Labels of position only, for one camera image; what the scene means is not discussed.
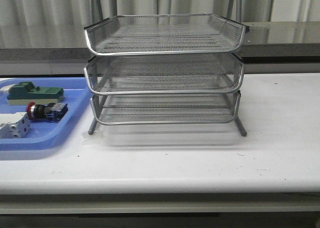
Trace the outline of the silver mesh tray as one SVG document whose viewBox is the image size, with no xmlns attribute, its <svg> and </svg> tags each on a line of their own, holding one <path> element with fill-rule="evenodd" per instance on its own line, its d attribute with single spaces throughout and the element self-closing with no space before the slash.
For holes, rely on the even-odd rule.
<svg viewBox="0 0 320 228">
<path fill-rule="evenodd" d="M 97 56 L 84 68 L 96 95 L 234 93 L 244 73 L 232 53 Z"/>
<path fill-rule="evenodd" d="M 224 124 L 238 115 L 240 92 L 93 95 L 94 118 L 103 125 Z"/>
<path fill-rule="evenodd" d="M 212 13 L 117 15 L 84 28 L 96 56 L 233 53 L 250 28 Z"/>
</svg>

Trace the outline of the red emergency stop push button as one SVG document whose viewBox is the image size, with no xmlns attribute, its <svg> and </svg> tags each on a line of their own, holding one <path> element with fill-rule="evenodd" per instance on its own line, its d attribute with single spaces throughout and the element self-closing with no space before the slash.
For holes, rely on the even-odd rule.
<svg viewBox="0 0 320 228">
<path fill-rule="evenodd" d="M 26 106 L 25 111 L 30 120 L 46 119 L 51 122 L 59 122 L 68 110 L 67 103 L 57 102 L 43 105 L 32 101 Z"/>
</svg>

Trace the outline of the clear adhesive tape patch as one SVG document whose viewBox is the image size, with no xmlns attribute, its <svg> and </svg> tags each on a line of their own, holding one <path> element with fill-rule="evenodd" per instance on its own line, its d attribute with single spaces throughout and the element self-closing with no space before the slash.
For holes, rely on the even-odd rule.
<svg viewBox="0 0 320 228">
<path fill-rule="evenodd" d="M 84 132 L 82 133 L 82 137 L 83 137 L 82 144 L 84 146 L 91 146 L 91 145 L 99 145 L 102 142 L 104 135 L 101 132 L 94 132 L 93 134 Z"/>
</svg>

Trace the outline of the blue plastic tray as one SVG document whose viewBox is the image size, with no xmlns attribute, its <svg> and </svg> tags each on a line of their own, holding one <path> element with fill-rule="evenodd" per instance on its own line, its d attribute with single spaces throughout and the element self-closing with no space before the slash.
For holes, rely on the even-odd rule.
<svg viewBox="0 0 320 228">
<path fill-rule="evenodd" d="M 2 80 L 0 86 L 4 87 L 28 81 L 35 86 L 62 88 L 64 90 L 62 102 L 67 104 L 68 111 L 59 122 L 31 121 L 31 129 L 23 138 L 2 138 L 0 140 L 0 150 L 2 152 L 44 150 L 62 143 L 89 105 L 91 91 L 84 77 L 9 78 Z"/>
</svg>

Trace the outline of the green and beige terminal block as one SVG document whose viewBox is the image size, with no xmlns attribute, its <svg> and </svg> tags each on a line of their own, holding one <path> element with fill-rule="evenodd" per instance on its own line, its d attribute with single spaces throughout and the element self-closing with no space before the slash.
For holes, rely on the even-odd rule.
<svg viewBox="0 0 320 228">
<path fill-rule="evenodd" d="M 60 87 L 35 86 L 32 81 L 22 81 L 11 86 L 8 90 L 9 105 L 27 105 L 59 103 L 64 99 L 64 89 Z"/>
</svg>

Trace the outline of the white circuit breaker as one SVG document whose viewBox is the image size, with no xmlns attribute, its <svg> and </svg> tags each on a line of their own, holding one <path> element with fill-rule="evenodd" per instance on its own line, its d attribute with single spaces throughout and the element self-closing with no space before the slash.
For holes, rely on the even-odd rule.
<svg viewBox="0 0 320 228">
<path fill-rule="evenodd" d="M 2 113 L 0 115 L 0 138 L 24 138 L 31 128 L 26 112 Z"/>
</svg>

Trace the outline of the grey stone back counter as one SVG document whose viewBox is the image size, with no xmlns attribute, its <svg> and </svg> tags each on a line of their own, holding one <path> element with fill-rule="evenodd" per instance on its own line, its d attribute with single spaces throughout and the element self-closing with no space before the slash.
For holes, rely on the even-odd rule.
<svg viewBox="0 0 320 228">
<path fill-rule="evenodd" d="M 238 52 L 248 74 L 317 73 L 317 21 L 251 22 Z M 82 76 L 90 59 L 82 25 L 5 25 L 0 28 L 1 77 Z"/>
</svg>

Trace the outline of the white pleated curtain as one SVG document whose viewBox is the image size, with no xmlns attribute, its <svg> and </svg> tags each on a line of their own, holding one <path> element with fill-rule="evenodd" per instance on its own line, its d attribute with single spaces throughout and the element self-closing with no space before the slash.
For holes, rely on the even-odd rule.
<svg viewBox="0 0 320 228">
<path fill-rule="evenodd" d="M 100 0 L 104 17 L 214 13 L 226 16 L 229 0 Z M 0 0 L 0 23 L 80 25 L 90 23 L 90 0 Z M 244 22 L 309 22 L 320 19 L 320 0 L 242 0 Z"/>
</svg>

